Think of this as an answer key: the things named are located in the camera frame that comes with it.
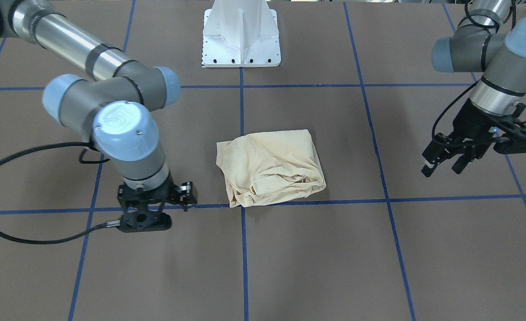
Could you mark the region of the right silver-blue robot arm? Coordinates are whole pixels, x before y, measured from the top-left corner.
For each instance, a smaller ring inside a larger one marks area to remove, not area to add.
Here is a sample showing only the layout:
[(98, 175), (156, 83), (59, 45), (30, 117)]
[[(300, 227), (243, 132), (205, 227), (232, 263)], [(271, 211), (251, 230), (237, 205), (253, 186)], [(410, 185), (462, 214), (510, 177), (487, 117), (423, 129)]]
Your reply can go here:
[(145, 209), (196, 204), (191, 182), (172, 181), (151, 112), (180, 97), (180, 80), (164, 66), (148, 67), (71, 22), (46, 0), (0, 0), (0, 38), (20, 38), (55, 53), (88, 79), (65, 74), (42, 94), (46, 112), (106, 155), (123, 178), (122, 206)]

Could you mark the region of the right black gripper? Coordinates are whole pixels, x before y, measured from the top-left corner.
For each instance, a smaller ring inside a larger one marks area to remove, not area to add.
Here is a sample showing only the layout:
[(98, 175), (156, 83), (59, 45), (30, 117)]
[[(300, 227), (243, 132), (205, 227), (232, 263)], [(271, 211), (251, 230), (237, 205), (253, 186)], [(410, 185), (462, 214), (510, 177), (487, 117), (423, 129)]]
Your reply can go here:
[(181, 205), (184, 212), (197, 205), (197, 191), (192, 181), (186, 181), (181, 185), (173, 182), (171, 175), (161, 185), (154, 189), (146, 190), (143, 184), (137, 184), (132, 188), (126, 183), (118, 186), (118, 203), (123, 210), (140, 207), (147, 209), (149, 205), (166, 203)]

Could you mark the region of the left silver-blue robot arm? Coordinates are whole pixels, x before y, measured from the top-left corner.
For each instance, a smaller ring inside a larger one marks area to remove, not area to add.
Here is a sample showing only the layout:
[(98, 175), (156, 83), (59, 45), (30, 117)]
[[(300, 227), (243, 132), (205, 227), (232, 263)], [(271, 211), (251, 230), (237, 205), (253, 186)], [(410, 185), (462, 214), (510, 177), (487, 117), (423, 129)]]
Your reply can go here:
[(430, 177), (444, 161), (458, 156), (461, 173), (490, 146), (499, 154), (526, 153), (526, 121), (520, 120), (526, 95), (526, 17), (516, 19), (513, 0), (475, 0), (454, 35), (436, 41), (432, 65), (442, 72), (481, 72), (464, 91), (468, 98), (450, 134), (432, 131), (422, 153), (422, 174)]

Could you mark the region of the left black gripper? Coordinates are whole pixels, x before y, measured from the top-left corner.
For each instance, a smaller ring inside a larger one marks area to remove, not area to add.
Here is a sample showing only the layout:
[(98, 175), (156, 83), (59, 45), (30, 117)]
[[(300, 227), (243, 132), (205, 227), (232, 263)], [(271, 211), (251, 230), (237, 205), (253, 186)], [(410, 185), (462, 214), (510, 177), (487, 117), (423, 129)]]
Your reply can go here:
[(499, 127), (501, 121), (508, 121), (510, 117), (485, 112), (467, 99), (452, 122), (454, 130), (448, 136), (442, 133), (434, 135), (422, 152), (425, 165), (421, 173), (430, 177), (439, 164), (462, 154), (451, 167), (455, 173), (461, 174), (476, 156), (483, 156), (493, 143), (491, 128)]

